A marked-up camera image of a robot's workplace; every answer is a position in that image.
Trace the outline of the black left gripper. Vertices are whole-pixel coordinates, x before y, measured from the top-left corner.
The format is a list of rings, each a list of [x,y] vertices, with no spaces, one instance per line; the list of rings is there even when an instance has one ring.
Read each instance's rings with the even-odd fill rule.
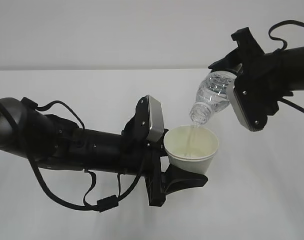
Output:
[[[121,200],[134,190],[141,177],[145,177],[148,203],[153,207],[161,207],[169,194],[191,188],[201,188],[208,182],[205,175],[189,172],[172,164],[162,173],[160,157],[167,156],[164,137],[168,131],[165,128],[157,142],[147,140],[149,132],[148,102],[146,97],[142,97],[135,107],[134,116],[121,132],[123,137],[121,156],[123,159],[129,157],[129,160],[125,162],[133,164],[136,175],[130,187],[120,195]]]

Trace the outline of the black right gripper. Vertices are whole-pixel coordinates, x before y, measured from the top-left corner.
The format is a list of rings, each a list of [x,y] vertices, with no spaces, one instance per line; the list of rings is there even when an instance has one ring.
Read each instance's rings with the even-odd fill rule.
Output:
[[[294,90],[290,87],[294,50],[264,53],[249,27],[237,30],[231,38],[237,42],[238,48],[209,65],[208,69],[211,72],[238,74],[235,79],[237,86],[251,92],[267,118],[275,115],[279,110],[278,102],[294,95]]]

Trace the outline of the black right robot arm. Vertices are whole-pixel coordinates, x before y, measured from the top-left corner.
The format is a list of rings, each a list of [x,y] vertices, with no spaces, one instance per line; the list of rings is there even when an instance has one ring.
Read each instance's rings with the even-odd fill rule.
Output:
[[[236,49],[209,65],[212,72],[228,71],[237,77],[227,95],[242,126],[261,131],[283,97],[304,91],[304,47],[265,53],[248,27],[231,35]]]

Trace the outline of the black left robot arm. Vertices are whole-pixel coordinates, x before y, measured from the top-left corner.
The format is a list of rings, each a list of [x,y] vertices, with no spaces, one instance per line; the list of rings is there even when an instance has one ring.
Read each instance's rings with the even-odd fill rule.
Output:
[[[142,97],[134,116],[121,134],[87,129],[81,119],[71,121],[47,114],[53,106],[12,97],[0,99],[0,150],[26,158],[45,194],[54,202],[77,211],[104,212],[115,208],[145,179],[149,205],[161,207],[166,196],[204,186],[208,178],[173,164],[161,170],[161,157],[167,156],[161,104],[150,95]],[[84,171],[96,184],[96,171],[133,175],[126,191],[105,197],[96,204],[82,205],[57,197],[46,185],[40,170]]]

